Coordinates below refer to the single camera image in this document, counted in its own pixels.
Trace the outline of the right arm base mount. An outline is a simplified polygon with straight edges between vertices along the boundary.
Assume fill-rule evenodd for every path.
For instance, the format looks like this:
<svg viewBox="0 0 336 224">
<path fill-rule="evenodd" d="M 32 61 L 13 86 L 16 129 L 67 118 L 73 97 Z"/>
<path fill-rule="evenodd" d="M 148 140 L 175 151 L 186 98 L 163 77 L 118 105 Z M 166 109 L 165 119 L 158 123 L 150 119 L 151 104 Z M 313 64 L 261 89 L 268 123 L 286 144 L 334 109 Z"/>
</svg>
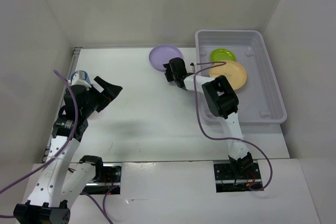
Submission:
<svg viewBox="0 0 336 224">
<path fill-rule="evenodd" d="M 261 189 L 263 183 L 258 163 L 252 166 L 241 175 L 236 175 L 230 163 L 214 163 L 214 177 L 217 193 L 244 192 L 252 189 Z"/>
</svg>

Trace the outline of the purple plate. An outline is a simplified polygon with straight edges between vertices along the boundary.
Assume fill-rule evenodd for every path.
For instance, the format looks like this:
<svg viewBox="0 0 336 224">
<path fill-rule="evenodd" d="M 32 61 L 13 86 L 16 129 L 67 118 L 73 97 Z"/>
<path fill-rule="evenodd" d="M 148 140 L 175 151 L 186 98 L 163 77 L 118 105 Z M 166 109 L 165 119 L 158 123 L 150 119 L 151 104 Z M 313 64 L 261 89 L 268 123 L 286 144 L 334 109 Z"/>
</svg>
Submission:
<svg viewBox="0 0 336 224">
<path fill-rule="evenodd" d="M 163 65 L 173 58 L 183 58 L 182 52 L 173 45 L 159 45 L 149 52 L 149 63 L 158 71 L 165 71 Z"/>
</svg>

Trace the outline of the orange plate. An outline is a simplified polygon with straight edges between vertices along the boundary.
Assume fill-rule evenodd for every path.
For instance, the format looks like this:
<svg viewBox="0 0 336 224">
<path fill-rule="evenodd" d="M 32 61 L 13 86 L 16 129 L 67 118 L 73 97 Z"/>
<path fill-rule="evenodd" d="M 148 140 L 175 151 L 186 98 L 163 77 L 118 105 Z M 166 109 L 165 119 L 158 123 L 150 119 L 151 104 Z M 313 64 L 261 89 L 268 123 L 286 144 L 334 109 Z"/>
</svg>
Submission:
<svg viewBox="0 0 336 224">
<path fill-rule="evenodd" d="M 233 90 L 238 90 L 244 86 L 247 81 L 247 72 L 245 68 L 231 60 L 224 60 L 219 63 L 214 63 L 213 68 L 209 70 L 211 78 L 225 76 Z"/>
</svg>

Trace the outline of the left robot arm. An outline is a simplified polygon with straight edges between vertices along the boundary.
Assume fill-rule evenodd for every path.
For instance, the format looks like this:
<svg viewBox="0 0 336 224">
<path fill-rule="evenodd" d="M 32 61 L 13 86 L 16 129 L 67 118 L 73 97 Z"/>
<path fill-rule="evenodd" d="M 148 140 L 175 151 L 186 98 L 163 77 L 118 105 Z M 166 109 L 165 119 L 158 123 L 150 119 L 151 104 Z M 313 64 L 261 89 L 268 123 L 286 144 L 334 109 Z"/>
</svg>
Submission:
<svg viewBox="0 0 336 224">
<path fill-rule="evenodd" d="M 27 201 L 15 206 L 13 215 L 19 223 L 68 223 L 70 209 L 86 184 L 103 179 L 102 158 L 91 155 L 83 156 L 75 171 L 67 175 L 88 127 L 88 118 L 105 109 L 123 89 L 99 76 L 94 81 L 101 91 L 78 74 L 67 82 L 64 105 L 53 125 L 46 166 L 41 168 L 39 180 Z"/>
</svg>

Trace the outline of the green plate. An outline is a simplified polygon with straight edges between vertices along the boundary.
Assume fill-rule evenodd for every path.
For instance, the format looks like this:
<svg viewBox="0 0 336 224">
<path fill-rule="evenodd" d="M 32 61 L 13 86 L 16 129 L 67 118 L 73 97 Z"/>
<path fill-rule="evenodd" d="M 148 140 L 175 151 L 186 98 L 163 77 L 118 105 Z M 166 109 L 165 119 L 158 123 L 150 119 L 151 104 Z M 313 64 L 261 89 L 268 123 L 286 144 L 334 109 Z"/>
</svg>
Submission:
<svg viewBox="0 0 336 224">
<path fill-rule="evenodd" d="M 210 59 L 212 62 L 223 60 L 236 61 L 236 56 L 232 51 L 228 49 L 218 48 L 211 52 Z"/>
</svg>

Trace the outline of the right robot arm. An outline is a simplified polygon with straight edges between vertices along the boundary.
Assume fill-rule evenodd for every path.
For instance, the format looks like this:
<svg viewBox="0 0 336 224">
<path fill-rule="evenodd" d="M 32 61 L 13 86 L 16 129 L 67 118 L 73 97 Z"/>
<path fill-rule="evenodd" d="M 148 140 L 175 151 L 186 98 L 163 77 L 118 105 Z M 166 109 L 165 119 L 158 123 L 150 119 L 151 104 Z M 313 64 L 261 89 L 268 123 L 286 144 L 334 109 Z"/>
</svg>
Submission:
<svg viewBox="0 0 336 224">
<path fill-rule="evenodd" d="M 163 65 L 168 82 L 175 82 L 177 87 L 193 91 L 196 103 L 196 117 L 199 128 L 209 140 L 226 141 L 230 172 L 235 178 L 243 178 L 253 164 L 252 155 L 244 141 L 244 136 L 238 121 L 238 97 L 223 75 L 216 78 L 199 76 L 198 73 L 188 73 L 185 62 L 181 58 L 173 58 Z M 224 131 L 224 137 L 215 138 L 204 131 L 198 107 L 198 94 L 203 94 L 211 114 L 219 118 Z"/>
</svg>

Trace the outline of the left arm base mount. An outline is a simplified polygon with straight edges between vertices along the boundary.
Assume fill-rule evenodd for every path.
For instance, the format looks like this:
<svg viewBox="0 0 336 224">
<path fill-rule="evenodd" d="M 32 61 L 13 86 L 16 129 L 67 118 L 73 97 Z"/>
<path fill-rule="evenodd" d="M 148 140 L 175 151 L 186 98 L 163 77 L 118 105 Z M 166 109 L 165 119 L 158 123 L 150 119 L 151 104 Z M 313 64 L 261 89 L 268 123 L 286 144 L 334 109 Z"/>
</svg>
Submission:
<svg viewBox="0 0 336 224">
<path fill-rule="evenodd" d="M 104 164 L 101 157 L 85 155 L 78 164 L 88 163 L 94 166 L 95 176 L 91 179 L 83 192 L 90 195 L 118 195 L 120 193 L 122 165 Z"/>
</svg>

